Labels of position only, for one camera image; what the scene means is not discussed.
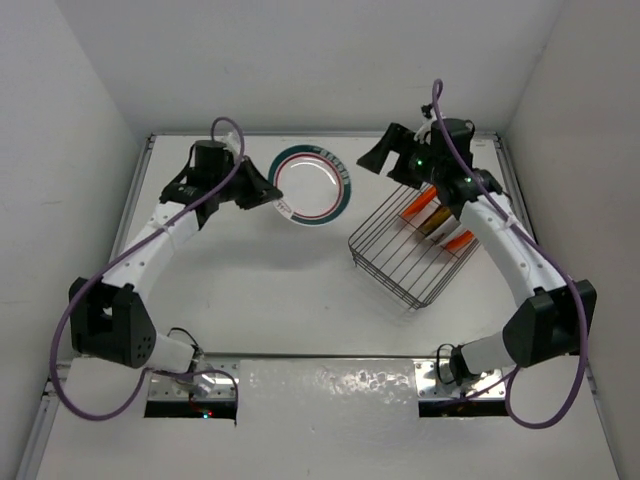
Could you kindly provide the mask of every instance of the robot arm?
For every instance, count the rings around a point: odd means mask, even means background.
[[[444,124],[464,162],[472,168],[473,123],[445,119]],[[455,347],[448,365],[442,369],[446,378],[440,380],[461,386],[477,380],[485,371],[512,365],[528,367],[579,350],[578,316],[568,287],[555,268],[510,228],[515,224],[526,232],[495,178],[485,170],[474,170],[478,181],[508,213],[506,222],[452,157],[437,123],[431,124],[429,143],[393,123],[357,163],[379,174],[391,151],[399,156],[387,175],[412,188],[420,188],[423,182],[436,187],[441,204],[478,238],[498,266],[517,307],[501,332]],[[586,280],[575,286],[590,326],[596,292]]]
[[[156,331],[145,307],[151,288],[175,252],[202,229],[220,203],[233,200],[241,209],[247,210],[282,197],[282,192],[258,172],[248,157],[244,157],[233,179],[218,195],[173,224],[167,224],[229,174],[234,164],[231,150],[233,146],[209,140],[193,145],[194,166],[188,162],[163,189],[160,202],[127,249],[157,229],[164,233],[105,274],[72,313],[71,335],[75,350],[131,368],[174,373],[184,373],[192,368],[196,347]],[[77,279],[69,291],[70,297],[85,282],[83,278]]]

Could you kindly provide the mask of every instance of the white wall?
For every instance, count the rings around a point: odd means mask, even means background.
[[[640,478],[640,4],[568,0],[508,140],[543,245],[598,290],[590,358],[624,478]]]
[[[108,257],[138,146],[53,0],[0,4],[0,478],[13,478],[67,289]]]
[[[562,0],[57,0],[138,133],[382,129],[444,109],[502,129]]]

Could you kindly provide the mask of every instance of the plate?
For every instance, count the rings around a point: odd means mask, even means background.
[[[315,145],[296,145],[281,152],[271,164],[269,181],[284,195],[273,202],[276,209],[300,225],[335,220],[351,198],[351,177],[344,164]]]

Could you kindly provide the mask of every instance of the gray wall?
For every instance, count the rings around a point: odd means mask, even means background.
[[[624,478],[640,478],[640,4],[569,0],[509,129],[539,240],[598,290],[590,359]]]
[[[108,257],[138,146],[53,0],[0,11],[0,478],[13,478],[67,289]]]
[[[448,115],[502,129],[562,0],[57,0],[138,134],[382,129]]]

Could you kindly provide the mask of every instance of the wire rack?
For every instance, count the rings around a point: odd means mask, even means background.
[[[432,303],[478,248],[476,239],[454,251],[438,246],[418,227],[438,207],[432,201],[421,212],[403,218],[401,213],[423,193],[399,187],[349,237],[349,249],[361,267],[410,308]]]

